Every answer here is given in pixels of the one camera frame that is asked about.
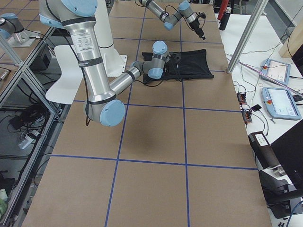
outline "black fabric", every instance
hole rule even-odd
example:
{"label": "black fabric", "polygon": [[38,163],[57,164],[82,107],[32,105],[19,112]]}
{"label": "black fabric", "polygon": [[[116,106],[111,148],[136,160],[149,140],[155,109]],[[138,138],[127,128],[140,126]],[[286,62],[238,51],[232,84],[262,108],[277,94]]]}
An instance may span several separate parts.
{"label": "black fabric", "polygon": [[[145,61],[151,61],[153,53],[142,53]],[[170,60],[165,64],[162,77],[152,79],[148,75],[143,75],[143,83],[149,83],[155,80],[168,79],[212,79],[207,61],[206,49],[189,52],[171,52]]]}

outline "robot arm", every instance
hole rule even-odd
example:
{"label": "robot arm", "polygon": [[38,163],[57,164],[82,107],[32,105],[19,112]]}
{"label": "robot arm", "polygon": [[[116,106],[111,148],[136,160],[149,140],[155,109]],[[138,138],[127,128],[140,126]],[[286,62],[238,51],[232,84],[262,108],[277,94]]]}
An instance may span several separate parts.
{"label": "robot arm", "polygon": [[0,35],[8,39],[13,35],[18,43],[24,43],[29,40],[24,27],[20,23],[18,17],[13,13],[5,13],[0,15]]}
{"label": "robot arm", "polygon": [[110,84],[97,43],[94,13],[97,0],[39,0],[40,20],[43,24],[64,28],[71,34],[78,65],[84,72],[89,91],[85,104],[86,115],[105,126],[119,124],[125,115],[124,104],[116,96],[130,86],[144,72],[159,78],[169,52],[164,42],[154,44],[151,62],[135,62]]}
{"label": "robot arm", "polygon": [[191,29],[203,40],[205,39],[204,32],[200,28],[199,18],[206,18],[205,13],[194,13],[190,7],[190,4],[187,0],[179,4],[177,11],[168,15],[158,4],[153,0],[139,0],[139,2],[153,12],[162,22],[164,22],[164,27],[167,30],[171,30],[176,23],[178,23],[182,17],[188,22]]}

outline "tablet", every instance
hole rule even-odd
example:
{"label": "tablet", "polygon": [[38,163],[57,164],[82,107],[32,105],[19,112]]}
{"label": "tablet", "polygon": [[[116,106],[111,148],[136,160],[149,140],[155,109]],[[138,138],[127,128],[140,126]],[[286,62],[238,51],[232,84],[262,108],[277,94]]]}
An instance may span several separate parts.
{"label": "tablet", "polygon": [[272,117],[289,120],[301,119],[300,112],[289,90],[264,87],[262,97],[266,109]]}
{"label": "tablet", "polygon": [[289,81],[290,65],[273,59],[267,59],[261,72],[281,84],[287,85]]}

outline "white desk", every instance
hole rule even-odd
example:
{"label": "white desk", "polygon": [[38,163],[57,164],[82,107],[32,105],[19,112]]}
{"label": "white desk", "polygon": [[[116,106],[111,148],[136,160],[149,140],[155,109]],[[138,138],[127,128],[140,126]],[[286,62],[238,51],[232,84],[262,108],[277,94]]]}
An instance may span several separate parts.
{"label": "white desk", "polygon": [[[220,35],[222,38],[222,42],[224,44],[224,50],[227,54],[227,58],[230,59],[231,56],[228,54],[233,54],[234,50],[237,47],[237,44],[240,40],[240,37],[244,31],[244,28],[250,18],[250,15],[231,15],[229,22],[227,24],[227,27],[224,31],[220,31]],[[277,46],[277,44],[280,42],[279,37],[276,35],[274,29],[272,28],[271,24],[269,23],[266,16],[261,16],[259,19],[243,53],[247,53],[250,51],[266,51],[268,49],[274,48]],[[281,58],[278,51],[280,50],[282,44],[280,44],[275,50],[270,50],[268,52],[256,52],[256,53],[249,53],[249,54],[243,54],[240,57],[240,61],[253,65],[253,66],[262,66],[264,61],[271,55],[270,58],[286,62],[286,63],[292,63],[293,61],[289,58]],[[258,81],[258,75],[251,70],[243,67],[242,68],[243,77],[241,74],[241,65],[237,65],[234,71],[232,72],[232,78],[234,81],[237,81],[239,84],[243,85],[247,91],[254,90],[254,87],[247,82],[256,85],[256,94],[253,98],[253,92],[248,92],[246,100],[250,106],[254,106],[256,104],[259,104],[262,109],[262,113],[267,118],[268,126],[269,126],[269,132],[266,136],[269,143],[272,143],[277,138],[279,138],[282,134],[284,134],[287,130],[292,128],[298,121],[292,121],[292,120],[282,120],[282,119],[274,119],[275,123],[271,121],[272,118],[266,111],[266,107],[264,103],[261,100],[261,90],[263,87],[279,87],[278,85],[275,85],[271,82],[259,79]],[[291,65],[291,76],[294,77],[302,77],[297,67],[292,64]],[[299,90],[303,89],[303,80],[300,79],[290,79],[289,80],[289,87]],[[303,114],[303,106],[298,106],[298,109],[301,114]],[[262,120],[265,121],[262,114],[255,112],[255,115],[259,116]],[[248,124],[247,126],[247,134],[249,135],[252,132],[261,131],[263,129],[263,123],[261,120],[259,120],[257,117],[252,116],[253,123]],[[286,222],[283,219],[276,219],[271,211],[269,210],[269,213],[271,214],[271,221],[272,226],[276,227],[280,222]],[[294,215],[292,216],[291,222],[289,227],[301,227],[303,225],[303,215]]]}

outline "warning label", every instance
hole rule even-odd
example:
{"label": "warning label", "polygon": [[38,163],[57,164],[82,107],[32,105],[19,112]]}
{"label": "warning label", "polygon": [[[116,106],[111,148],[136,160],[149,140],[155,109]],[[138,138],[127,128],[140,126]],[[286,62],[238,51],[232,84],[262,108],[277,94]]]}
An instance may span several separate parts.
{"label": "warning label", "polygon": [[77,53],[84,53],[95,50],[90,33],[79,33],[71,35]]}

